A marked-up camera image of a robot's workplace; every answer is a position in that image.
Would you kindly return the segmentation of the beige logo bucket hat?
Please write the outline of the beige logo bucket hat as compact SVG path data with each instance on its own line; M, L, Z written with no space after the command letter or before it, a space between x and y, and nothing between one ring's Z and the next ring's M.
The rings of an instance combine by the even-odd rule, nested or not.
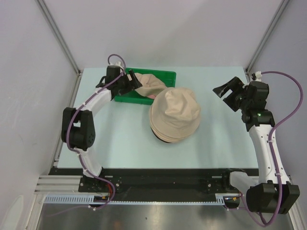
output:
M171 138L191 136L200 121L201 107L188 88L166 88L156 96L149 109L150 128Z

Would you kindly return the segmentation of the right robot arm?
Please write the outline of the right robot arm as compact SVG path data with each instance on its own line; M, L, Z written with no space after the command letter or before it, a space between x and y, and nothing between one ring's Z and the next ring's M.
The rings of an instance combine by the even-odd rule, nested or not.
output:
M233 170L221 180L221 186L226 192L240 191L251 212L286 214L300 190L290 183L281 162L275 138L277 125L272 112L265 108L269 91L268 84L260 80L245 85L238 77L213 89L233 111L241 110L259 168L258 181L243 170Z

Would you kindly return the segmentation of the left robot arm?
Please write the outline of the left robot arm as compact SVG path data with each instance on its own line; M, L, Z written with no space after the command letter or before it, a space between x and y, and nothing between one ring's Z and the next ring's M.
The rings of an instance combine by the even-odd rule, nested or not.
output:
M103 167L90 150L95 141L94 116L116 96L125 95L141 86L132 69L126 71L120 63L109 65L94 93L79 107L67 107L63 111L61 139L70 151L77 154L83 174L91 177L89 186L97 192L105 188L106 180L100 176Z

